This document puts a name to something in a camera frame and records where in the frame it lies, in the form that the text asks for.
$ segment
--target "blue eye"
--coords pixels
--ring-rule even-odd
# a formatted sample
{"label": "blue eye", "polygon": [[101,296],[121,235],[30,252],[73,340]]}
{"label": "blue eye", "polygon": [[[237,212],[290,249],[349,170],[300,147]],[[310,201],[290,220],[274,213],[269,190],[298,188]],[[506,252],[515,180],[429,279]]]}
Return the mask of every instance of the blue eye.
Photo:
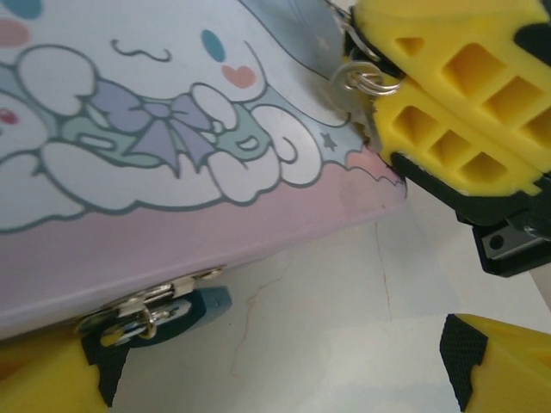
{"label": "blue eye", "polygon": [[226,60],[226,50],[224,50],[224,46],[222,46],[222,42],[216,34],[210,30],[203,30],[201,32],[201,41],[211,58],[219,63]]}
{"label": "blue eye", "polygon": [[32,20],[42,14],[41,0],[3,0],[3,4],[20,19]]}

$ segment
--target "yellow plastic part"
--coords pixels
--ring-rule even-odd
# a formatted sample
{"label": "yellow plastic part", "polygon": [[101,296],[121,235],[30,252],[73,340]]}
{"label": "yellow plastic part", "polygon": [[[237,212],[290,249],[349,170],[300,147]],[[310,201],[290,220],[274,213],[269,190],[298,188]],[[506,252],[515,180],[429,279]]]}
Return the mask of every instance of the yellow plastic part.
{"label": "yellow plastic part", "polygon": [[458,318],[488,337],[471,372],[467,413],[551,413],[551,335],[471,315]]}
{"label": "yellow plastic part", "polygon": [[356,25],[408,78],[376,102],[400,151],[467,195],[504,196],[551,170],[551,68],[514,43],[538,0],[358,0]]}
{"label": "yellow plastic part", "polygon": [[0,344],[2,413],[103,413],[98,382],[97,367],[89,366],[70,330]]}

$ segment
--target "purple bow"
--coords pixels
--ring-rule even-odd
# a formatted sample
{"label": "purple bow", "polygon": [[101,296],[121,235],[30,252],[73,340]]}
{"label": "purple bow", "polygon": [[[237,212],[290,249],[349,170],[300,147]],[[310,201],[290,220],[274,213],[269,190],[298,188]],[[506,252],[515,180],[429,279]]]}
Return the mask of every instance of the purple bow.
{"label": "purple bow", "polygon": [[100,80],[90,102],[113,128],[139,135],[130,153],[153,155],[176,172],[178,149],[173,138],[183,142],[197,170],[203,158],[214,152],[210,142],[197,132],[210,131],[211,122],[189,95],[180,95],[170,104],[147,103],[116,83]]}

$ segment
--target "cartoon illustration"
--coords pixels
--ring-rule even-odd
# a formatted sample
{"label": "cartoon illustration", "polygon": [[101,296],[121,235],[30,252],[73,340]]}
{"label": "cartoon illustration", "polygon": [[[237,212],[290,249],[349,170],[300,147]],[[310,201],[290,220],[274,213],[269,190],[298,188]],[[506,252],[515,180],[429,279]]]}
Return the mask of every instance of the cartoon illustration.
{"label": "cartoon illustration", "polygon": [[315,184],[327,162],[348,167],[331,133],[362,148],[326,79],[237,0],[0,8],[0,231],[249,205],[282,182]]}

